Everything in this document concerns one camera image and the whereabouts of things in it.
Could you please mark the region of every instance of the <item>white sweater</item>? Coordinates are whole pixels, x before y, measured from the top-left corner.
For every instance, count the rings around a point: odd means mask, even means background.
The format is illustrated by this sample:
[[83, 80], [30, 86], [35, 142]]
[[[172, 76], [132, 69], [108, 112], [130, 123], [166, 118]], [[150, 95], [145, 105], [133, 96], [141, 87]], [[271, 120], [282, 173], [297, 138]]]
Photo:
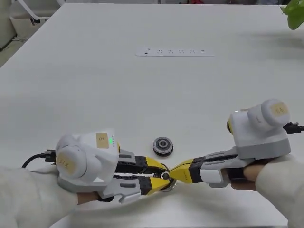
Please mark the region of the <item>white sweater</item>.
[[[304, 165], [279, 158], [260, 172], [257, 191], [289, 221], [304, 228]], [[0, 228], [49, 228], [77, 205], [77, 196], [57, 185], [55, 167], [36, 172], [0, 167]]]

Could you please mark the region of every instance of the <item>sticker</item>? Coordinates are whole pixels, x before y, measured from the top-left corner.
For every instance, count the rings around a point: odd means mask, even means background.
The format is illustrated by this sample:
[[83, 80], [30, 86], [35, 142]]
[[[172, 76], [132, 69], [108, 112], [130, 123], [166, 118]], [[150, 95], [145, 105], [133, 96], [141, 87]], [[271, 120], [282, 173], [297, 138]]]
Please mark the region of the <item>sticker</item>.
[[288, 114], [288, 108], [283, 102], [279, 102], [270, 106], [272, 114], [276, 117]]
[[108, 134], [96, 133], [96, 144], [98, 149], [109, 149]]
[[70, 175], [75, 172], [75, 163], [62, 153], [60, 153], [56, 158], [56, 166], [61, 166]]

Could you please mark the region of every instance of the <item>white plastic casing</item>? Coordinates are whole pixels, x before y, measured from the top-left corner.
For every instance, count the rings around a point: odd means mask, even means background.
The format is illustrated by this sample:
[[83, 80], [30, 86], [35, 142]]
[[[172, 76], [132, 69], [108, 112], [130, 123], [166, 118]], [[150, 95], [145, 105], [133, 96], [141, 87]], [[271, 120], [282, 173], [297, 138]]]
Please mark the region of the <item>white plastic casing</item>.
[[108, 183], [119, 159], [114, 130], [65, 135], [57, 144], [56, 156], [56, 165], [63, 178], [85, 183]]
[[261, 131], [270, 131], [285, 126], [290, 120], [287, 106], [277, 100], [270, 99], [248, 110], [248, 119]]
[[261, 145], [287, 139], [282, 128], [289, 122], [290, 114], [284, 103], [272, 99], [247, 110], [235, 111], [229, 118], [237, 147]]
[[222, 174], [221, 170], [204, 170], [201, 169], [199, 171], [201, 180], [204, 183], [221, 183], [222, 180]]

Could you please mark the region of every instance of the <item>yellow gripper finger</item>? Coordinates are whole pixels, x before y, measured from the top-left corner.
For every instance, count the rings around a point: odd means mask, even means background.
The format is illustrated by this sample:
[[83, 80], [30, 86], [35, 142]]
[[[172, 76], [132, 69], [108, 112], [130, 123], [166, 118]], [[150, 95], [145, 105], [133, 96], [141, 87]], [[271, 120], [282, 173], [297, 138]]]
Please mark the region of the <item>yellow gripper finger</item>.
[[142, 196], [151, 195], [170, 184], [169, 180], [157, 177], [139, 176], [138, 180]]
[[160, 164], [158, 161], [156, 161], [153, 158], [146, 157], [146, 161], [147, 161], [147, 166], [149, 168], [157, 168], [157, 169], [162, 169], [162, 170], [166, 170], [167, 169], [166, 166], [164, 166], [163, 164]]
[[171, 169], [169, 175], [171, 178], [187, 184], [201, 183], [203, 182], [200, 177], [202, 164], [203, 162], [195, 162], [195, 159], [189, 159]]

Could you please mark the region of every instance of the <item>power strip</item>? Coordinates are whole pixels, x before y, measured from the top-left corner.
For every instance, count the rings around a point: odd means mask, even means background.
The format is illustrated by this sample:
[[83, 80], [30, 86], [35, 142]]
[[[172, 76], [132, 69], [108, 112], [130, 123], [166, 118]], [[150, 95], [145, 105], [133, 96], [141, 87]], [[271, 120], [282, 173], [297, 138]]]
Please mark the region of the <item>power strip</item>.
[[137, 56], [165, 56], [165, 57], [213, 57], [214, 54], [204, 49], [166, 49], [143, 48], [136, 53]]

